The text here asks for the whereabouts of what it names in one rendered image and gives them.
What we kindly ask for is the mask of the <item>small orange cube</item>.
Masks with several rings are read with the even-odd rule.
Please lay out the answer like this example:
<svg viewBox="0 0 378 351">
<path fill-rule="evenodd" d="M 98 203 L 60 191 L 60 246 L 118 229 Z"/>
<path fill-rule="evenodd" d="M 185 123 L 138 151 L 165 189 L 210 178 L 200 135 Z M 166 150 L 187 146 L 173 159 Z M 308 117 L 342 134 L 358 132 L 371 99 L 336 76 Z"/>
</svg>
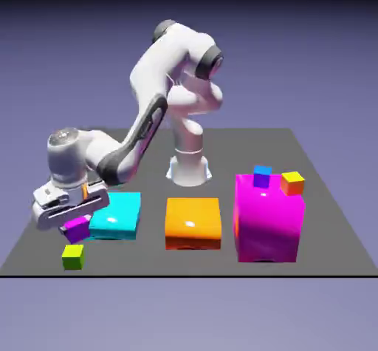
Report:
<svg viewBox="0 0 378 351">
<path fill-rule="evenodd" d="M 297 171 L 281 174 L 280 188 L 287 196 L 301 195 L 304 190 L 305 179 Z"/>
</svg>

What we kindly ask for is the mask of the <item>small purple cube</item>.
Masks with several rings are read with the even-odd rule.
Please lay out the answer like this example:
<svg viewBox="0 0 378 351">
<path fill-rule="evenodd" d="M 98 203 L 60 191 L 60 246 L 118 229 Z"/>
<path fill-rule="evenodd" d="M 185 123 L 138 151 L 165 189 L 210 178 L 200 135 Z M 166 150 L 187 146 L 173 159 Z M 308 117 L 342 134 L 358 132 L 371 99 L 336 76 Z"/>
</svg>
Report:
<svg viewBox="0 0 378 351">
<path fill-rule="evenodd" d="M 78 217 L 64 224 L 66 227 L 66 233 L 64 236 L 71 244 L 78 243 L 85 240 L 90 236 L 89 223 L 84 216 Z"/>
</svg>

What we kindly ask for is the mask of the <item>small blue cube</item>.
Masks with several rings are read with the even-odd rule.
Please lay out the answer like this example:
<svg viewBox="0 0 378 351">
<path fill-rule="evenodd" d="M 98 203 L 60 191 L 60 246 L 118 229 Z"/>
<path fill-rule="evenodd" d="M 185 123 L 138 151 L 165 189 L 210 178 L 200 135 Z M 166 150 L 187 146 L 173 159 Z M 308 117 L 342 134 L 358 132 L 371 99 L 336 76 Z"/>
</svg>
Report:
<svg viewBox="0 0 378 351">
<path fill-rule="evenodd" d="M 256 165 L 253 170 L 253 186 L 256 188 L 269 188 L 271 166 Z"/>
</svg>

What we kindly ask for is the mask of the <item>large magenta box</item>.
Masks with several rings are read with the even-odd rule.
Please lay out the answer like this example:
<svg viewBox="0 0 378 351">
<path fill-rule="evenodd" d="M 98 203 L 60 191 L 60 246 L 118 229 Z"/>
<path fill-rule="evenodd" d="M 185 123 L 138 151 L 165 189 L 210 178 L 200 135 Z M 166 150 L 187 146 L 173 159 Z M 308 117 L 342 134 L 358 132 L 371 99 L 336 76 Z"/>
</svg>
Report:
<svg viewBox="0 0 378 351">
<path fill-rule="evenodd" d="M 251 174 L 235 176 L 233 233 L 239 262 L 296 262 L 306 203 L 281 190 L 280 174 L 268 188 L 253 185 Z"/>
</svg>

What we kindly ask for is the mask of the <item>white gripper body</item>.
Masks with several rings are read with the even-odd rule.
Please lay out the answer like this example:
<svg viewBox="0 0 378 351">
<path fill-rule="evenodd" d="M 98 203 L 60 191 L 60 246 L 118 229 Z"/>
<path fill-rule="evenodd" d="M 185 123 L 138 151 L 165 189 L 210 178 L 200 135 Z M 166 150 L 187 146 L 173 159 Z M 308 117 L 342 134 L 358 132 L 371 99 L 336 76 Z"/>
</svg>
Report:
<svg viewBox="0 0 378 351">
<path fill-rule="evenodd" d="M 109 205 L 105 186 L 80 186 L 67 190 L 43 186 L 36 189 L 33 196 L 32 218 L 42 231 L 59 228 Z"/>
</svg>

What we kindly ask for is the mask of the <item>large cyan box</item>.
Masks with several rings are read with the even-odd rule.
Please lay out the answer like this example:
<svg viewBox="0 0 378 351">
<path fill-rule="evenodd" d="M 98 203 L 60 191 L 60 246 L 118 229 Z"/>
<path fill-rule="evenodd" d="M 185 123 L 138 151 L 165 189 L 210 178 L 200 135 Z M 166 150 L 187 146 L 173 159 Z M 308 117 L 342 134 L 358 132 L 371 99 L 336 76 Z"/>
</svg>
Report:
<svg viewBox="0 0 378 351">
<path fill-rule="evenodd" d="M 87 240 L 135 240 L 140 210 L 140 192 L 109 192 L 109 205 L 90 219 Z"/>
</svg>

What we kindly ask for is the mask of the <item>large orange box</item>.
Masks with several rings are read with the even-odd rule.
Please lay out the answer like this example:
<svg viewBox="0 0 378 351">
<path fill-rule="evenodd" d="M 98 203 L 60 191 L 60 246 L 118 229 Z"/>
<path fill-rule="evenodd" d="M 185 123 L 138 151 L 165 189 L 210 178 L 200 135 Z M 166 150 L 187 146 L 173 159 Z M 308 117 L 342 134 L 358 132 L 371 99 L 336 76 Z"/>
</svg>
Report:
<svg viewBox="0 0 378 351">
<path fill-rule="evenodd" d="M 166 250 L 220 250 L 221 214 L 215 197 L 169 197 Z"/>
</svg>

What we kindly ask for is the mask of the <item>small lime green cube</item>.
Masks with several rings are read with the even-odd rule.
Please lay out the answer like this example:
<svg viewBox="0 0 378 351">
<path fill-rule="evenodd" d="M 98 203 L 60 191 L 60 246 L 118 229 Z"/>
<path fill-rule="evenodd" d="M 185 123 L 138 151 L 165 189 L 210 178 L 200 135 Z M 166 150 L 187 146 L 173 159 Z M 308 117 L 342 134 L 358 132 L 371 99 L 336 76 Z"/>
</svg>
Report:
<svg viewBox="0 0 378 351">
<path fill-rule="evenodd" d="M 64 270 L 82 270 L 85 262 L 84 245 L 66 245 L 61 258 Z"/>
</svg>

